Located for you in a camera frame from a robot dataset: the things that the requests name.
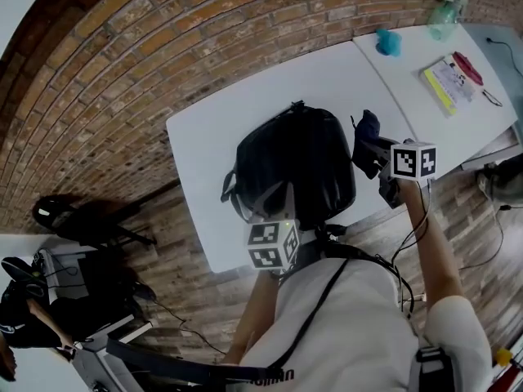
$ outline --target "desk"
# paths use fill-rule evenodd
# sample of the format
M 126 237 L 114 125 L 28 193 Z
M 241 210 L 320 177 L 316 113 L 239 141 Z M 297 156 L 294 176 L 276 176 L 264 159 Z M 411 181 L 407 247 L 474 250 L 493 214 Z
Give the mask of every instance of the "desk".
M 238 143 L 253 129 L 290 106 L 306 105 L 334 114 L 354 146 L 351 115 L 358 122 L 370 109 L 382 135 L 394 140 L 413 134 L 391 94 L 353 42 L 344 42 L 276 65 L 233 84 L 169 118 L 167 129 L 178 174 L 212 271 L 249 263 L 246 224 L 229 203 L 221 203 L 226 173 Z M 349 225 L 387 207 L 378 179 L 356 167 L 356 200 L 329 222 Z
M 376 34 L 355 38 L 355 44 L 378 71 L 400 106 L 417 140 L 438 146 L 437 176 L 450 172 L 502 134 L 516 121 L 512 103 L 481 49 L 459 24 L 447 42 L 432 39 L 426 26 L 397 29 L 403 38 L 401 56 L 376 51 Z M 477 94 L 469 109 L 445 116 L 419 79 L 420 71 L 454 51 L 463 53 L 483 77 L 485 89 L 503 103 L 492 105 Z

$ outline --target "black cable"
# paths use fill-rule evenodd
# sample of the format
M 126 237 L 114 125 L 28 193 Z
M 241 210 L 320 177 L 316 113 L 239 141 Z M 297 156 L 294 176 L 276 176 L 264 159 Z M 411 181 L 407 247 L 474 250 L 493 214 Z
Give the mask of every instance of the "black cable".
M 183 318 L 180 318 L 178 315 L 174 314 L 167 306 L 161 304 L 160 302 L 158 301 L 153 301 L 156 305 L 158 306 L 161 306 L 162 308 L 164 308 L 169 314 L 171 314 L 174 318 L 176 318 L 178 321 L 180 321 L 180 325 L 178 326 L 178 329 L 180 331 L 185 331 L 185 332 L 192 332 L 193 334 L 196 334 L 205 344 L 207 344 L 209 347 L 211 347 L 213 350 L 217 351 L 218 353 L 221 353 L 223 355 L 226 355 L 226 353 L 224 353 L 223 351 L 217 349 L 214 345 L 212 345 L 210 342 L 207 341 L 207 338 L 205 338 L 203 336 L 203 334 L 200 334 L 199 332 L 195 331 L 195 330 L 191 330 L 189 328 L 182 328 L 181 326 L 187 322 L 186 319 L 183 319 Z
M 499 243 L 498 250 L 496 250 L 494 255 L 491 256 L 488 260 L 485 260 L 482 263 L 478 263 L 477 265 L 466 265 L 466 266 L 462 267 L 461 269 L 458 269 L 458 271 L 467 270 L 467 269 L 474 269 L 476 267 L 481 267 L 482 265 L 486 265 L 486 264 L 490 263 L 494 258 L 496 258 L 496 256 L 499 254 L 499 252 L 501 251 L 501 247 L 503 246 L 503 240 L 505 239 L 505 234 L 503 232 L 503 227 L 501 226 L 501 224 L 499 223 L 499 220 L 498 220 L 498 214 L 499 214 L 500 211 L 502 211 L 502 209 L 499 209 L 499 211 L 497 211 L 494 214 L 494 222 L 496 223 L 496 225 L 499 227 L 499 230 L 501 231 L 501 242 Z
M 411 317 L 411 315 L 412 315 L 412 313 L 414 311 L 414 301 L 413 301 L 414 294 L 413 294 L 412 288 L 407 283 L 407 281 L 401 276 L 400 271 L 398 270 L 398 268 L 396 266 L 394 266 L 392 263 L 389 263 L 387 260 L 385 260 L 379 254 L 377 254 L 375 257 L 379 260 L 378 264 L 380 264 L 386 270 L 390 271 L 393 276 L 396 276 L 398 278 L 398 282 L 400 283 L 400 285 L 403 283 L 403 285 L 409 291 L 411 301 L 410 301 L 409 314 L 407 315 L 407 319 L 410 319 L 410 317 Z
M 70 272 L 68 272 L 67 270 L 69 269 L 75 269 L 76 270 L 76 273 L 74 274 L 71 274 Z M 60 273 L 61 271 L 65 271 L 69 276 L 76 276 L 78 274 L 78 268 L 74 267 L 73 265 L 69 265 L 67 267 L 64 267 L 63 269 L 60 269 L 60 270 L 57 270 L 57 271 L 54 271 L 50 274 L 46 274 L 45 277 L 49 277 L 49 276 L 52 276 L 53 274 L 56 274 L 56 273 Z
M 49 255 L 51 256 L 51 258 L 52 258 L 54 261 L 56 261 L 56 263 L 61 267 L 61 269 L 58 270 L 58 271 L 65 270 L 65 272 L 66 272 L 69 276 L 76 276 L 76 275 L 78 274 L 78 268 L 73 267 L 73 266 L 64 267 L 64 265 L 60 263 L 60 260 L 58 260 L 58 259 L 56 258 L 56 256 L 53 254 L 53 252 L 52 252 L 49 248 L 40 248 L 40 249 L 38 250 L 38 253 L 42 254 L 42 253 L 40 252 L 40 251 L 42 251 L 42 250 L 43 250 L 44 252 L 46 252 L 47 254 L 49 254 Z M 75 269 L 75 270 L 76 270 L 76 273 L 70 273 L 69 271 L 67 271 L 67 269 Z M 51 275 L 53 275 L 53 274 L 55 274 L 55 273 L 58 273 L 58 271 L 56 271 L 56 272 L 54 272 L 54 273 L 51 273 L 51 274 L 46 274 L 46 277 L 47 277 L 47 276 L 51 276 Z
M 422 206 L 423 206 L 423 211 L 425 212 L 425 214 L 423 215 L 423 218 L 418 222 L 418 224 L 416 225 L 416 228 L 413 228 L 412 231 L 410 231 L 407 236 L 405 237 L 405 239 L 403 240 L 403 242 L 400 244 L 400 247 L 396 250 L 396 252 L 394 253 L 394 255 L 392 256 L 392 260 L 391 260 L 391 264 L 392 266 L 394 266 L 394 261 L 396 260 L 396 258 L 398 257 L 398 254 L 400 254 L 400 252 L 402 252 L 403 250 L 406 250 L 407 248 L 410 248 L 412 247 L 414 244 L 416 244 L 420 239 L 422 239 L 425 234 L 427 233 L 428 231 L 428 212 L 429 212 L 429 209 L 430 209 L 430 203 L 429 203 L 429 208 L 428 209 L 425 209 L 425 203 L 423 201 L 423 191 L 422 191 L 422 186 L 418 183 L 418 189 L 419 189 L 419 197 L 421 198 L 422 200 Z M 425 230 L 423 231 L 423 233 L 421 234 L 421 236 L 419 237 L 419 239 L 416 239 L 413 243 L 411 243 L 410 245 L 408 246 L 404 246 L 404 244 L 407 242 L 407 240 L 412 236 L 412 234 L 415 234 L 416 232 L 418 232 L 418 230 L 421 228 L 422 225 L 425 224 L 425 222 L 427 223 L 427 225 L 425 226 Z
M 49 286 L 49 287 L 47 287 L 47 289 L 52 289 L 54 287 L 81 287 L 81 286 L 85 286 L 85 283 L 82 283 L 82 284 L 65 284 L 63 286 L 61 284 L 59 284 L 59 285 L 56 285 L 56 286 Z
M 517 71 L 517 73 L 521 76 L 521 78 L 523 78 L 523 74 L 522 74 L 521 71 L 517 68 L 516 61 L 514 60 L 514 53 L 512 52 L 512 48 L 511 48 L 511 46 L 508 45 L 506 42 L 493 41 L 493 40 L 490 39 L 490 38 L 487 38 L 487 42 L 488 42 L 488 43 L 498 43 L 498 44 L 505 45 L 506 47 L 508 47 L 508 49 L 509 49 L 509 51 L 510 51 L 510 57 L 512 58 L 512 64 L 514 65 L 514 70 Z
M 510 211 L 511 209 L 523 209 L 522 206 L 510 206 L 510 205 L 502 205 L 499 207 L 500 211 Z

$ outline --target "wire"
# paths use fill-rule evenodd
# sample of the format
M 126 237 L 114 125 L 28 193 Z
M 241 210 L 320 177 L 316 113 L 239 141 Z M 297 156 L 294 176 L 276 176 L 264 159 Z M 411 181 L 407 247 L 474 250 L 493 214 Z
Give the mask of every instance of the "wire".
M 82 284 L 65 284 L 65 285 L 57 284 L 56 286 L 49 286 L 47 289 L 52 289 L 54 287 L 81 287 L 81 286 L 85 286 L 85 283 L 82 283 Z
M 396 272 L 398 274 L 400 274 L 400 270 L 396 266 L 394 266 L 394 268 L 396 269 Z M 403 296 L 403 286 L 401 286 L 401 275 L 398 278 L 398 283 L 400 284 L 400 292 L 401 292 L 401 312 L 403 312 L 404 296 Z
M 408 301 L 426 302 L 425 293 L 420 293 L 419 295 L 414 295 L 413 297 L 410 297 L 409 299 L 405 299 L 403 303 L 406 304 Z
M 498 44 L 505 45 L 506 47 L 508 47 L 508 49 L 510 50 L 510 57 L 512 58 L 512 64 L 514 65 L 514 70 L 517 71 L 517 73 L 521 76 L 521 78 L 523 78 L 523 73 L 521 73 L 521 71 L 517 68 L 516 62 L 514 61 L 514 53 L 512 52 L 511 46 L 508 45 L 506 42 L 493 41 L 490 38 L 487 38 L 487 42 L 488 43 L 498 43 Z
M 494 258 L 496 258 L 496 256 L 499 254 L 499 252 L 501 251 L 501 247 L 503 246 L 503 240 L 505 239 L 503 227 L 501 226 L 501 224 L 499 223 L 499 220 L 498 220 L 498 214 L 500 211 L 502 211 L 502 209 L 499 209 L 497 212 L 494 213 L 494 222 L 499 227 L 499 231 L 501 232 L 501 241 L 500 241 L 499 247 L 496 250 L 496 252 L 494 253 L 494 255 L 491 256 L 488 260 L 483 261 L 482 263 L 478 263 L 477 265 L 466 265 L 466 266 L 462 267 L 461 269 L 458 269 L 458 271 L 474 269 L 476 267 L 481 267 L 482 265 L 486 265 L 486 264 L 490 263 Z
M 523 209 L 522 206 L 510 206 L 510 205 L 502 205 L 499 207 L 500 211 L 510 211 L 511 209 Z
M 421 198 L 422 200 L 422 206 L 423 206 L 423 211 L 425 212 L 425 215 L 423 215 L 423 218 L 419 221 L 419 223 L 416 225 L 416 228 L 414 228 L 412 231 L 410 231 L 407 236 L 405 237 L 405 239 L 402 241 L 402 243 L 400 244 L 400 247 L 396 250 L 396 252 L 394 253 L 394 255 L 392 256 L 392 260 L 391 260 L 391 264 L 393 267 L 394 266 L 394 261 L 396 260 L 396 258 L 398 257 L 398 254 L 400 254 L 400 252 L 402 252 L 403 250 L 406 250 L 407 248 L 409 247 L 412 247 L 414 244 L 416 244 L 420 239 L 422 239 L 425 234 L 427 233 L 428 231 L 428 225 L 429 225 L 429 222 L 427 221 L 428 219 L 428 214 L 431 210 L 431 181 L 429 180 L 427 182 L 427 187 L 428 187 L 428 206 L 427 206 L 427 210 L 425 209 L 425 203 L 423 202 L 423 192 L 422 192 L 422 186 L 419 185 L 418 183 L 418 189 L 419 189 L 419 197 Z M 423 224 L 425 224 L 425 222 L 427 222 L 427 225 L 425 225 L 425 230 L 423 231 L 423 233 L 421 234 L 421 236 L 419 237 L 419 239 L 417 239 L 416 241 L 414 241 L 413 243 L 411 243 L 410 245 L 408 246 L 405 246 L 405 244 L 419 231 L 419 229 L 423 226 Z
M 68 272 L 67 270 L 69 269 L 75 269 L 76 270 L 76 273 L 74 274 L 71 274 L 70 272 Z M 60 273 L 61 271 L 65 271 L 69 276 L 76 276 L 78 274 L 78 268 L 74 267 L 73 265 L 70 265 L 68 267 L 64 267 L 63 269 L 60 269 L 60 270 L 57 270 L 57 271 L 54 271 L 50 274 L 46 274 L 45 277 L 49 277 L 49 276 L 52 276 L 53 274 L 56 274 L 56 273 Z
M 192 332 L 193 334 L 196 334 L 205 344 L 207 344 L 209 347 L 211 347 L 213 350 L 217 351 L 218 353 L 221 353 L 223 355 L 226 355 L 226 353 L 224 353 L 223 351 L 217 349 L 214 345 L 212 345 L 210 342 L 207 341 L 207 338 L 205 338 L 202 334 L 200 334 L 199 332 L 195 331 L 195 330 L 191 330 L 189 328 L 182 328 L 181 326 L 187 322 L 186 319 L 183 319 L 183 318 L 180 318 L 178 315 L 176 315 L 174 312 L 172 312 L 167 306 L 165 306 L 164 304 L 161 304 L 160 302 L 158 301 L 153 301 L 156 305 L 158 306 L 161 306 L 162 308 L 164 308 L 169 314 L 171 314 L 174 318 L 176 318 L 178 321 L 180 321 L 180 325 L 178 326 L 178 329 L 180 331 L 185 331 L 185 332 Z
M 78 274 L 78 268 L 76 268 L 76 267 L 74 267 L 74 266 L 72 266 L 72 265 L 71 265 L 71 266 L 68 266 L 68 267 L 64 267 L 64 265 L 60 263 L 60 260 L 58 260 L 58 259 L 56 258 L 56 256 L 53 254 L 53 252 L 52 252 L 49 248 L 40 248 L 40 249 L 38 250 L 38 253 L 39 253 L 39 254 L 42 254 L 41 251 L 44 251 L 45 253 L 49 254 L 49 255 L 51 256 L 51 258 L 52 258 L 54 261 L 56 261 L 56 263 L 61 267 L 60 270 L 58 270 L 58 271 L 56 271 L 56 272 L 54 272 L 54 273 L 46 274 L 46 277 L 47 277 L 47 276 L 51 276 L 51 275 L 53 275 L 53 274 L 56 274 L 56 273 L 58 273 L 59 271 L 64 271 L 64 270 L 65 270 L 65 272 L 66 272 L 69 276 L 76 276 L 76 275 Z M 76 270 L 76 273 L 70 273 L 69 271 L 67 271 L 67 269 L 75 269 L 75 270 Z

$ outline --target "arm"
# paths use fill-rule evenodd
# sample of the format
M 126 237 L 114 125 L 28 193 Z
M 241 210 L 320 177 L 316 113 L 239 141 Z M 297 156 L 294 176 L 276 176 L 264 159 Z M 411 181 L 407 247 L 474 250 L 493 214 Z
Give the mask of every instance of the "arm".
M 35 301 L 34 299 L 28 299 L 27 306 L 29 307 L 29 312 L 32 315 L 34 315 L 40 321 L 45 323 L 60 338 L 62 347 L 74 347 L 73 339 L 71 338 L 71 336 L 66 334 L 58 326 L 58 324 L 55 322 L 52 316 L 48 314 L 47 311 L 42 306 L 40 306 L 39 303 L 37 303 L 37 301 Z
M 415 228 L 425 215 L 418 185 L 413 181 L 401 179 L 398 179 L 398 184 L 400 196 L 407 205 L 410 221 Z M 428 215 L 427 223 L 427 233 L 421 238 L 425 231 L 422 227 L 416 233 L 416 239 L 427 292 L 427 306 L 430 309 L 440 299 L 447 296 L 464 296 L 464 294 L 449 241 L 431 213 Z
M 270 328 L 275 321 L 277 296 L 278 280 L 269 272 L 261 271 L 222 363 L 239 364 L 248 349 Z
M 58 351 L 57 349 L 48 349 L 49 351 L 51 351 L 58 359 L 60 360 L 63 360 L 67 363 L 70 363 L 71 360 L 68 360 L 60 351 Z

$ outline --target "hand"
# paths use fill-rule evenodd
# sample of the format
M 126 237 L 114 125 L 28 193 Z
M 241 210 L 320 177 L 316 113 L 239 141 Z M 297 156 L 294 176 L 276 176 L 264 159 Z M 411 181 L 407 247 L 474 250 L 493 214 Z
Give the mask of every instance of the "hand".
M 68 334 L 64 334 L 63 336 L 60 336 L 60 342 L 62 343 L 63 349 L 65 347 L 70 347 L 71 349 L 74 348 L 73 337 Z

